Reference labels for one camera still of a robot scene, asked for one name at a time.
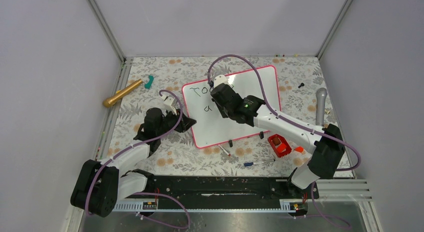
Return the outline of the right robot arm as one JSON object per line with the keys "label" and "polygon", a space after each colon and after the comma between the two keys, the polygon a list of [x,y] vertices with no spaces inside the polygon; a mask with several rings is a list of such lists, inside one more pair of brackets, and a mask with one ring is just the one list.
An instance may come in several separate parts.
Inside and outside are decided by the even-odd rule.
{"label": "right robot arm", "polygon": [[336,126],[304,123],[271,107],[264,99],[253,95],[242,98],[228,84],[213,88],[211,96],[223,118],[281,135],[311,153],[309,161],[289,176],[286,189],[291,197],[301,197],[318,179],[333,178],[345,152]]}

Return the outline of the pink framed whiteboard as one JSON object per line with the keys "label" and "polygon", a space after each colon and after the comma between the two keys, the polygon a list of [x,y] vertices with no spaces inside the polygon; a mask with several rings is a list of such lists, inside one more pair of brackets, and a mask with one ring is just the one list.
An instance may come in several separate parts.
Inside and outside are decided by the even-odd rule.
{"label": "pink framed whiteboard", "polygon": [[[281,109],[277,69],[273,65],[257,69],[263,84],[265,95],[270,105]],[[263,98],[260,84],[254,70],[226,75],[229,85],[241,95],[242,98],[253,95]],[[187,116],[196,120],[191,127],[194,144],[197,148],[206,148],[217,144],[227,143],[254,135],[266,130],[238,124],[229,119],[222,118],[216,104],[212,101],[210,87],[207,80],[187,83],[182,87],[183,100]]]}

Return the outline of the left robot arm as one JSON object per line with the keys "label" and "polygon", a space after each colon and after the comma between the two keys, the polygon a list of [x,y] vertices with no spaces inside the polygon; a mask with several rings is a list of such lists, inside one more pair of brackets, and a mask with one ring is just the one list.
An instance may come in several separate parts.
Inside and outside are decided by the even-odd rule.
{"label": "left robot arm", "polygon": [[148,109],[143,124],[123,154],[102,161],[89,159],[82,165],[70,197],[71,205],[106,217],[118,200],[137,192],[142,197],[150,197],[155,192],[154,182],[146,174],[133,171],[133,167],[153,155],[163,137],[173,131],[184,133],[196,123],[180,109],[175,113]]}

